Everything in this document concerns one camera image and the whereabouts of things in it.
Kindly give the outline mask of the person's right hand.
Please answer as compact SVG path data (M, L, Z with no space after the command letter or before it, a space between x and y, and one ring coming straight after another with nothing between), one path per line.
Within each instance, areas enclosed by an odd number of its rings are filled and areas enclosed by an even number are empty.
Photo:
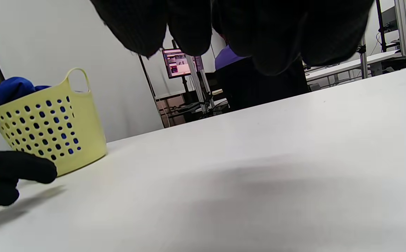
M372 0L93 0L98 16L122 45L147 58L166 32L190 56L221 33L238 56L265 75L302 60L323 67L351 58L363 37Z

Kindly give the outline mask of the person's left hand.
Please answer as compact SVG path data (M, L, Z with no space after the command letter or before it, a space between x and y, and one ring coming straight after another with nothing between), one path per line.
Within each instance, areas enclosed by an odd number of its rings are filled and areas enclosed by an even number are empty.
M0 150L0 206L9 206L19 198L19 180L50 184L57 177L55 164L30 153Z

